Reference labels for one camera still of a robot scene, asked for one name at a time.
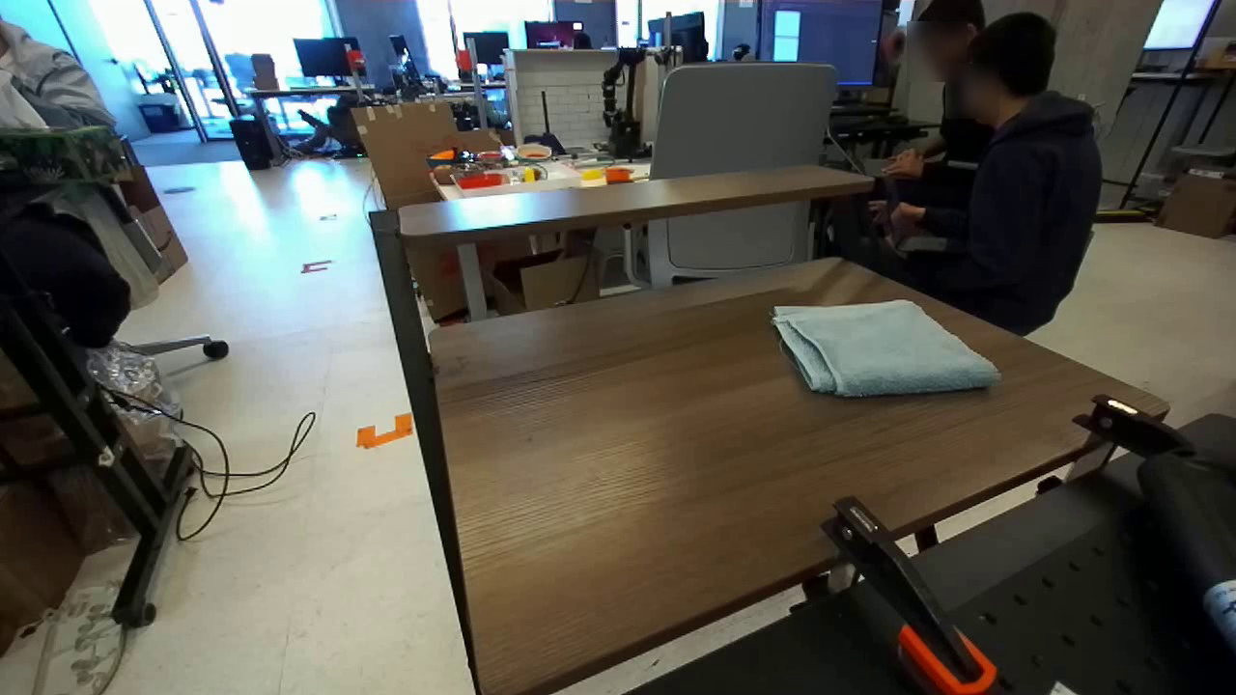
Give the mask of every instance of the orange handle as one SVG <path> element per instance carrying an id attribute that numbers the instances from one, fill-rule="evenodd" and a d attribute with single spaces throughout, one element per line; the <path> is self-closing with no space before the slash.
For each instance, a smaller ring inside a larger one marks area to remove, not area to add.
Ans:
<path id="1" fill-rule="evenodd" d="M 999 677 L 995 665 L 965 634 L 963 634 L 963 646 L 978 665 L 973 679 L 959 679 L 959 670 L 946 668 L 910 627 L 897 628 L 900 661 L 918 677 L 918 682 L 929 695 L 991 695 Z"/>

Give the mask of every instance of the trash can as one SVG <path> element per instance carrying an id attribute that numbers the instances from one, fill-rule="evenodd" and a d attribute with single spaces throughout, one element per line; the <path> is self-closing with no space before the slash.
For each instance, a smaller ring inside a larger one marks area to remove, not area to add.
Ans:
<path id="1" fill-rule="evenodd" d="M 231 139 L 247 170 L 271 170 L 274 143 L 257 117 L 231 121 Z"/>

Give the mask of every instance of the desk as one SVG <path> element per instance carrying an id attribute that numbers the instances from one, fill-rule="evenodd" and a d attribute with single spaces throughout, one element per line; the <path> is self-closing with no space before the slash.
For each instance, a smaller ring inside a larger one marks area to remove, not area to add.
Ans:
<path id="1" fill-rule="evenodd" d="M 772 306 L 916 296 L 991 392 L 830 403 Z M 846 261 L 457 323 L 432 335 L 484 691 L 544 691 L 811 580 L 843 494 L 897 533 L 1028 481 L 1094 392 L 1156 396 Z"/>
<path id="2" fill-rule="evenodd" d="M 356 93 L 356 98 L 374 98 L 378 89 L 370 86 L 286 86 L 286 89 L 247 89 L 247 98 L 256 100 L 257 108 L 257 121 L 261 121 L 261 132 L 274 145 L 274 158 L 286 158 L 286 145 L 278 143 L 278 127 L 271 132 L 265 125 L 274 125 L 274 117 L 265 113 L 265 100 L 332 100 L 332 98 L 342 98 L 342 93 Z"/>
<path id="3" fill-rule="evenodd" d="M 766 175 L 705 175 L 705 179 L 658 179 L 632 185 L 600 185 L 600 189 L 537 189 L 510 197 L 468 197 L 436 206 L 398 207 L 398 229 L 408 241 L 457 241 L 459 273 L 470 319 L 486 318 L 484 273 L 473 260 L 473 241 L 490 234 L 534 234 L 534 233 L 573 233 L 629 223 L 650 217 L 689 217 L 719 207 L 750 207 L 804 197 L 856 197 L 867 189 L 867 179 L 790 166 Z"/>

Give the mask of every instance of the dark hoodie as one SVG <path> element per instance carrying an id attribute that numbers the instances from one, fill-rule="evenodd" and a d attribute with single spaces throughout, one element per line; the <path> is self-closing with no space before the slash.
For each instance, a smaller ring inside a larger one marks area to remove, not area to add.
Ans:
<path id="1" fill-rule="evenodd" d="M 1043 93 L 995 132 L 968 207 L 925 207 L 924 229 L 950 234 L 950 252 L 910 256 L 909 282 L 1007 333 L 1031 333 L 1073 289 L 1098 197 L 1094 108 Z"/>

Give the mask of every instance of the orange tape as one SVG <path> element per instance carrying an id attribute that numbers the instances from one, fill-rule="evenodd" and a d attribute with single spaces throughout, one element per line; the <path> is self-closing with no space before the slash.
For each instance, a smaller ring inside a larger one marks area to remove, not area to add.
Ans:
<path id="1" fill-rule="evenodd" d="M 391 434 L 378 434 L 374 426 L 356 427 L 356 449 L 382 449 L 382 443 L 403 440 L 403 437 L 408 437 L 408 434 L 412 434 L 412 416 L 403 413 L 403 416 L 395 416 L 395 427 L 391 427 Z"/>

